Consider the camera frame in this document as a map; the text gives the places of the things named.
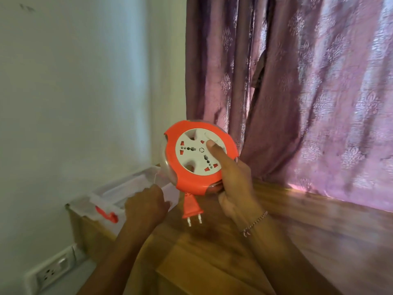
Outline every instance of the orange plug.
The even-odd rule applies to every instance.
[[[183,218],[187,218],[188,225],[191,227],[191,216],[198,216],[199,223],[202,223],[202,218],[200,215],[203,213],[203,210],[199,207],[197,200],[194,195],[186,192],[184,193],[184,214]]]

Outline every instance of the hand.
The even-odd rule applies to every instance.
[[[210,153],[221,164],[222,182],[225,191],[219,194],[219,202],[225,215],[239,229],[253,223],[264,210],[254,196],[251,170],[242,161],[229,158],[223,149],[212,140],[206,142]]]
[[[147,229],[149,234],[163,222],[171,203],[165,202],[162,189],[153,184],[136,193],[125,203],[126,224],[135,229]]]

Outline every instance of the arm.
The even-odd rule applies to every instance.
[[[139,250],[170,206],[156,185],[129,198],[125,204],[126,222],[113,247],[77,295],[123,294]]]
[[[207,146],[221,164],[225,192],[219,195],[220,205],[242,230],[265,212],[254,197],[250,168],[230,159],[213,141],[209,140]],[[250,248],[277,295],[341,294],[269,215],[255,224],[250,233],[247,237]]]

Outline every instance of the wooden table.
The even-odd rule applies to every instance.
[[[345,294],[391,294],[393,214],[254,184],[262,205],[315,267]],[[133,294],[274,294],[217,197],[199,197],[203,223],[182,219],[180,202],[143,246],[127,289]],[[76,242],[95,262],[115,236],[70,210]]]

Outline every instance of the wall socket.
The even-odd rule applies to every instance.
[[[76,244],[62,250],[26,273],[25,287],[27,294],[39,294],[84,260],[86,260],[86,255]]]

